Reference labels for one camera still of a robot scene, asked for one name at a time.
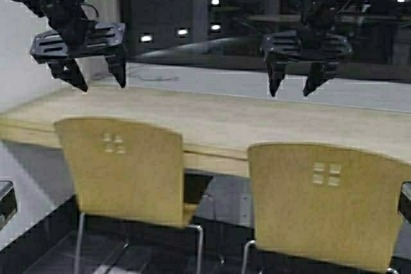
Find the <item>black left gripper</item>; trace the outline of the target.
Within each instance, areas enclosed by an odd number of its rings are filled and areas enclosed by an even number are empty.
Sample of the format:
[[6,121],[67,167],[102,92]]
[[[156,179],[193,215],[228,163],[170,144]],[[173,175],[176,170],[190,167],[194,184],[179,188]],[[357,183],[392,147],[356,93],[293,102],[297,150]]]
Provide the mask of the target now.
[[52,6],[48,17],[51,30],[35,36],[30,55],[40,64],[48,63],[54,79],[83,92],[88,85],[77,58],[104,56],[109,72],[121,88],[127,84],[127,52],[123,45],[125,25],[90,20],[82,7],[71,15],[63,6]]

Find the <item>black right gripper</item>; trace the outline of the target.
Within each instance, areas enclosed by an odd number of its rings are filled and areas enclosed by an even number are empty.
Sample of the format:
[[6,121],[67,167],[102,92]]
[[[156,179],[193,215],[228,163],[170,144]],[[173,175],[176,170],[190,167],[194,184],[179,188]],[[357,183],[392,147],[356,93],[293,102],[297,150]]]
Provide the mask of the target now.
[[335,22],[334,15],[300,15],[294,28],[263,36],[259,51],[267,61],[272,97],[285,78],[287,62],[312,62],[302,91],[305,97],[336,76],[337,61],[349,57],[353,47],[347,37],[333,33]]

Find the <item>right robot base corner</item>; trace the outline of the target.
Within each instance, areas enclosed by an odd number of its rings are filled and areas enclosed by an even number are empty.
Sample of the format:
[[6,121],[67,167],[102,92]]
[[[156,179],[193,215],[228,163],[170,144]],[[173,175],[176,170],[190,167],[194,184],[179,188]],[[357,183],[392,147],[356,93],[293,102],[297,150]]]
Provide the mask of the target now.
[[405,182],[401,186],[401,191],[398,201],[398,212],[401,217],[408,223],[411,223],[410,211],[410,182]]

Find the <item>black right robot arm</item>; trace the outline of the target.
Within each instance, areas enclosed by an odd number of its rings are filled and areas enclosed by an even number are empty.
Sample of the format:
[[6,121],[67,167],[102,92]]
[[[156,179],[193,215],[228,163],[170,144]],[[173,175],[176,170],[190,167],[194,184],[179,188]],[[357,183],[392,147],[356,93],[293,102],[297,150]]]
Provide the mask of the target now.
[[267,67],[271,96],[277,94],[290,62],[310,64],[302,90],[303,95],[308,96],[332,80],[339,63],[353,52],[345,36],[332,32],[337,15],[350,0],[288,1],[299,13],[297,27],[265,34],[260,51]]

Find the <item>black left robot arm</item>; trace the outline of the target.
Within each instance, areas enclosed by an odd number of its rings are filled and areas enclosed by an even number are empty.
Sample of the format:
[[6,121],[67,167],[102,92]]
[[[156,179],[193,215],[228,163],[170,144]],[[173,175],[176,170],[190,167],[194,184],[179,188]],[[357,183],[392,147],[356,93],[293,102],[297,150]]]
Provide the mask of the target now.
[[51,29],[35,36],[30,55],[38,64],[47,64],[55,79],[85,92],[88,85],[77,59],[103,56],[119,86],[126,86],[125,24],[88,18],[86,0],[11,1],[48,20]]

